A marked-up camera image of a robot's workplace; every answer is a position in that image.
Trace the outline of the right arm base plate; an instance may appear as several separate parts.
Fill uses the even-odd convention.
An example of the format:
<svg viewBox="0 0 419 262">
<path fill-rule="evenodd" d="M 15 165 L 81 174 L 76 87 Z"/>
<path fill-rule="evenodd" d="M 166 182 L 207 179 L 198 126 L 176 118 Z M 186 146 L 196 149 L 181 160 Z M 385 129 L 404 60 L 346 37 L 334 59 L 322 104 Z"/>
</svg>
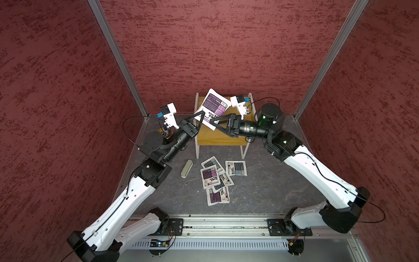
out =
<svg viewBox="0 0 419 262">
<path fill-rule="evenodd" d="M 301 229 L 291 220 L 286 219 L 268 219 L 267 228 L 270 236 L 313 236 L 312 230 L 310 228 Z"/>
</svg>

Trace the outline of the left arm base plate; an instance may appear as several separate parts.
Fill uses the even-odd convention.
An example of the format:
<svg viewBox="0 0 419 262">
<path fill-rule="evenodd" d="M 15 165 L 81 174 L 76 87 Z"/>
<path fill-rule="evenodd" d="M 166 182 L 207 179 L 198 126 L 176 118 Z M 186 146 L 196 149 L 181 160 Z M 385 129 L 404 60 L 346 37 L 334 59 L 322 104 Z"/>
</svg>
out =
<svg viewBox="0 0 419 262">
<path fill-rule="evenodd" d="M 183 224 L 184 219 L 182 218 L 169 218 L 164 220 L 158 231 L 156 232 L 156 235 L 176 235 L 181 236 L 183 232 Z"/>
</svg>

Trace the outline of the purple coffee bag bottom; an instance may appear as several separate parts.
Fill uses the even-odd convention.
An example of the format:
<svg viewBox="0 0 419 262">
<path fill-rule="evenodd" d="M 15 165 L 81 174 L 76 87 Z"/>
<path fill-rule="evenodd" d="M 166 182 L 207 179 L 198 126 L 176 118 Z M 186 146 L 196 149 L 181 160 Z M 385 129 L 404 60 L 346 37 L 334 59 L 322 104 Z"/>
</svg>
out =
<svg viewBox="0 0 419 262">
<path fill-rule="evenodd" d="M 211 188 L 209 188 L 206 190 L 206 194 L 208 206 L 230 203 L 230 194 L 228 187 L 223 187 L 218 192 L 215 192 Z"/>
</svg>

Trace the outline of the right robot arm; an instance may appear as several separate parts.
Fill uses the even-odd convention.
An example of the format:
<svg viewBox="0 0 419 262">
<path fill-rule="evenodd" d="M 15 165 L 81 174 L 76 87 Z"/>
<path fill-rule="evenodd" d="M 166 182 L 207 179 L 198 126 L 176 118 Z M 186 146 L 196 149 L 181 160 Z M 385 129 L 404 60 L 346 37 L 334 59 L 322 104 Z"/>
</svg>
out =
<svg viewBox="0 0 419 262">
<path fill-rule="evenodd" d="M 222 133 L 237 138 L 261 139 L 272 156 L 298 171 L 326 198 L 320 204 L 291 209 L 280 222 L 281 231 L 298 235 L 303 229 L 328 226 L 346 234 L 358 222 L 370 192 L 345 182 L 322 164 L 292 133 L 283 129 L 285 113 L 276 104 L 265 104 L 256 114 L 256 121 L 228 114 L 210 119 Z"/>
</svg>

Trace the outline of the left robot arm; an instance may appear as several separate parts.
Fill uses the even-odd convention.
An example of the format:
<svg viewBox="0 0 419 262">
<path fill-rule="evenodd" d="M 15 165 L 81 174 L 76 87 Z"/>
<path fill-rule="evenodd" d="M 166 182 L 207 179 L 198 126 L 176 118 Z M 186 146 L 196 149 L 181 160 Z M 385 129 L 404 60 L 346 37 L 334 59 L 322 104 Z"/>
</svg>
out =
<svg viewBox="0 0 419 262">
<path fill-rule="evenodd" d="M 127 187 L 110 207 L 84 231 L 74 231 L 67 242 L 83 262 L 115 262 L 137 240 L 165 230 L 169 216 L 152 209 L 141 220 L 126 227 L 137 208 L 163 183 L 171 171 L 168 165 L 194 139 L 203 124 L 200 111 L 178 124 L 175 134 L 166 139 L 150 133 L 139 150 L 146 156 L 133 171 Z"/>
</svg>

